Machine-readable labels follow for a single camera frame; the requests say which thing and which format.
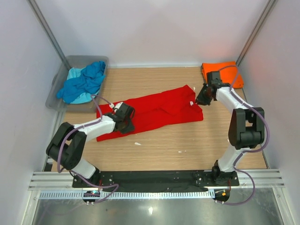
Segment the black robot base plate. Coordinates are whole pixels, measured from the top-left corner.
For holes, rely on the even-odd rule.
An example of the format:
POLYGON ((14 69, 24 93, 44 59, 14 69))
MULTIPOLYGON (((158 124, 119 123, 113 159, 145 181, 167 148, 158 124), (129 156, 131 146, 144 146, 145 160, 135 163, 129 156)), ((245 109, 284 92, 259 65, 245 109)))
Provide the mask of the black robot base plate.
POLYGON ((109 186, 114 183, 120 188, 137 187, 168 187, 179 184, 194 187, 220 187, 240 185, 236 172, 219 172, 210 170, 175 170, 175 171, 99 171, 86 179, 93 185, 109 186))

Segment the grey plastic bin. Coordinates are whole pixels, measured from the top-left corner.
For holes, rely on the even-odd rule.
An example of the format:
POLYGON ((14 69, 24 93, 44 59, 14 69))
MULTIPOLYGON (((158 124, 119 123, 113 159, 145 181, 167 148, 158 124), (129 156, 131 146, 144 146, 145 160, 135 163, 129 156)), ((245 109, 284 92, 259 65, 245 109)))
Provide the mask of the grey plastic bin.
POLYGON ((106 56, 67 56, 55 76, 46 107, 58 112, 94 113, 107 74, 106 56))

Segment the folded orange t shirt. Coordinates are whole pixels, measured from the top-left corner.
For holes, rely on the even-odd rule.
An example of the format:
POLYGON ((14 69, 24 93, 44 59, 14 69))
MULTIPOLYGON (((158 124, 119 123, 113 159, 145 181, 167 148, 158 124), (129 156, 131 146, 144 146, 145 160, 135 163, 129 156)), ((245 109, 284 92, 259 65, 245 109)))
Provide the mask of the folded orange t shirt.
POLYGON ((221 62, 221 63, 203 63, 204 71, 208 72, 220 70, 220 77, 224 83, 232 84, 237 74, 235 61, 221 62))

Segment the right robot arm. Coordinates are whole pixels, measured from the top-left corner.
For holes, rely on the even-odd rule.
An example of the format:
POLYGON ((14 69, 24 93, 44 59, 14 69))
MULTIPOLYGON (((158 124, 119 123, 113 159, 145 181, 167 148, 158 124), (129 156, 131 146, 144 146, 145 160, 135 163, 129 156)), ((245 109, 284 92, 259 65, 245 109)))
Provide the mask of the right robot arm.
POLYGON ((223 156, 215 162, 210 173, 212 182, 221 186, 233 179, 235 167, 243 154, 264 142, 264 110, 248 105, 229 83, 221 80, 219 71, 207 74, 207 82, 195 102, 198 105, 210 105, 213 100, 222 103, 232 114, 228 130, 229 146, 223 156))

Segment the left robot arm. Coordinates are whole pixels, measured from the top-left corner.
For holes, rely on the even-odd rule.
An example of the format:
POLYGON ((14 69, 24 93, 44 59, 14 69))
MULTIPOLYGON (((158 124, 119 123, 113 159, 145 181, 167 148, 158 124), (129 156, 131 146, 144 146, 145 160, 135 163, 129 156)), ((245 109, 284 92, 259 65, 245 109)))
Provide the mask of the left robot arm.
POLYGON ((135 109, 124 102, 109 104, 110 112, 82 124, 62 123, 50 141, 46 154, 57 162, 59 167, 83 177, 90 188, 99 183, 99 170, 83 158, 84 146, 99 136, 119 132, 127 134, 135 127, 132 119, 135 109))

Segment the light blue t shirt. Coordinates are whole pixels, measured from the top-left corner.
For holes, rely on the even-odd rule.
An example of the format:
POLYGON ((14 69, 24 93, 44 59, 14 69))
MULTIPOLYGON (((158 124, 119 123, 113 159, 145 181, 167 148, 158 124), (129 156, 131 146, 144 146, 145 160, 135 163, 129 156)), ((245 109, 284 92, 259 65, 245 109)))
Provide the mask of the light blue t shirt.
POLYGON ((64 84, 64 101, 68 104, 83 104, 92 100, 91 95, 99 92, 103 81, 101 71, 71 68, 64 84))

